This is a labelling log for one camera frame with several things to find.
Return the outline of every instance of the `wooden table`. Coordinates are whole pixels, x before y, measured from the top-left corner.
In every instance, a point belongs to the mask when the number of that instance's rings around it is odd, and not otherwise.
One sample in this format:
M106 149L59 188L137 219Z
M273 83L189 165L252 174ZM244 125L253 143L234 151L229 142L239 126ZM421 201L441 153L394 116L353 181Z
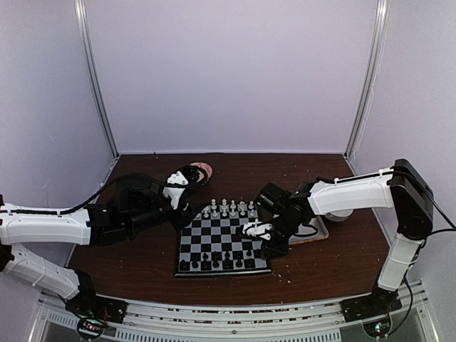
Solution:
M211 182L190 198L254 200L267 183L294 190L301 182L351 176L341 155L125 155L111 177L146 172L166 180L194 161L214 168ZM112 192L105 192L106 201ZM169 225L141 232L135 241L109 247L78 246L70 267L88 272L98 293L174 304L249 305L313 301L370 291L388 253L371 210L342 223L327 222L329 238L295 246L272 261L274 274L176 279L176 231Z

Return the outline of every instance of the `white wall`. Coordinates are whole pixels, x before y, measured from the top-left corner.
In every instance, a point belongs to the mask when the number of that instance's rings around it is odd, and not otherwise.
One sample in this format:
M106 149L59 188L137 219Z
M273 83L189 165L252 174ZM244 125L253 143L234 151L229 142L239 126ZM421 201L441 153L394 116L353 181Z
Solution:
M87 1L121 152L343 152L375 0Z
M456 220L456 2L391 2L381 69L356 153L358 173L390 166L399 157L413 163ZM393 211L380 211L390 237ZM435 228L447 227L440 218ZM444 341L456 328L456 234L429 238L411 276L422 279Z
M0 193L73 206L111 164L90 91L73 0L0 3ZM62 264L69 245L35 244ZM38 290L0 274L0 339L25 341Z

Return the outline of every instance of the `chessboard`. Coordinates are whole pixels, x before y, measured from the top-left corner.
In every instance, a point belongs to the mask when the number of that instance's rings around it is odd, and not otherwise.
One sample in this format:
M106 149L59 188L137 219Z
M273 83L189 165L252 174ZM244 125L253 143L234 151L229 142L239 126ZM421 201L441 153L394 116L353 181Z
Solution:
M261 239L236 235L237 227L256 219L253 201L217 204L213 199L180 232L175 276L270 273L270 261L261 259Z

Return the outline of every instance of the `robotic arm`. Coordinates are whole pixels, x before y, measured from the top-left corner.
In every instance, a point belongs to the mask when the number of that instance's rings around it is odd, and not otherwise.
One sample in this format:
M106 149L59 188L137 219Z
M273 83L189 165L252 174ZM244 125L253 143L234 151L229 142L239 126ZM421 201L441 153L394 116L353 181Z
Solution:
M432 199L432 190L415 168L407 160L396 160L393 167L369 175L306 182L293 193L269 183L256 202L274 218L268 223L245 224L239 233L263 239L264 259L284 257L291 235L316 215L394 207L398 230L372 294L342 303L346 321L354 321L384 314L400 305L397 289L432 231Z
M120 176L105 204L72 209L41 209L5 204L0 195L0 271L58 294L81 316L120 323L126 303L96 296L90 276L57 266L25 248L24 242L70 242L106 246L134 239L144 229L171 222L179 231L192 220L185 192L208 181L209 165L185 166L161 183L144 174Z

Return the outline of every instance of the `dark brown tabletop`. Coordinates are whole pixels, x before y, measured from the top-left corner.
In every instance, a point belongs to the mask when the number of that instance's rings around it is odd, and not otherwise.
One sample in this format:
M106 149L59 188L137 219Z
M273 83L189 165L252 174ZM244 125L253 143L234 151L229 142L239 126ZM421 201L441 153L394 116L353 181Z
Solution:
M208 162L214 174L189 202L248 201L268 182L293 191L318 176L352 175L341 155L204 154L124 155L111 177L146 172L166 180L194 161ZM106 191L99 200L111 195ZM100 294L174 304L279 304L369 292L388 253L372 211L325 223L329 238L292 247L287 257L272 261L274 274L176 279L177 232L169 224L141 232L132 242L77 246L70 267L88 272Z

